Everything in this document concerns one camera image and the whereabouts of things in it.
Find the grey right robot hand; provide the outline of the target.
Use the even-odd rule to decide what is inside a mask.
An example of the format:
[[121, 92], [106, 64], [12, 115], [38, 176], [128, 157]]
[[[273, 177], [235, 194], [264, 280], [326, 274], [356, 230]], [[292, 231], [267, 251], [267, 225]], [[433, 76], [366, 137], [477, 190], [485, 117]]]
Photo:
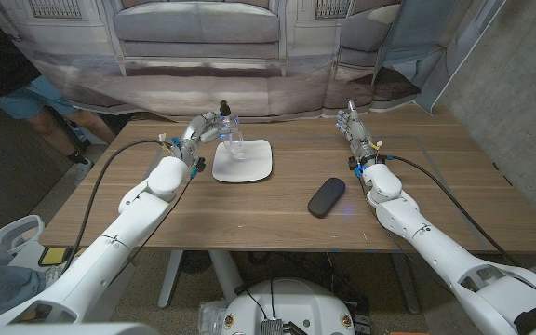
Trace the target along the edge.
[[375, 143], [369, 129], [363, 124], [358, 116], [355, 103], [348, 101], [348, 111], [338, 111], [336, 128], [350, 142], [351, 151], [355, 160], [363, 167], [374, 165], [377, 155]]

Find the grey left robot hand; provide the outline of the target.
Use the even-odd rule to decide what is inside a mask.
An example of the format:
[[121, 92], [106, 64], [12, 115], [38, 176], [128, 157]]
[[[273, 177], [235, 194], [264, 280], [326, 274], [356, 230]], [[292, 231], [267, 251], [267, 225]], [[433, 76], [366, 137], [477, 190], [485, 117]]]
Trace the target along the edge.
[[208, 112], [192, 119], [182, 135], [174, 139], [171, 151], [191, 167], [196, 160], [195, 150], [199, 143], [213, 142], [226, 133], [222, 128], [221, 113]]

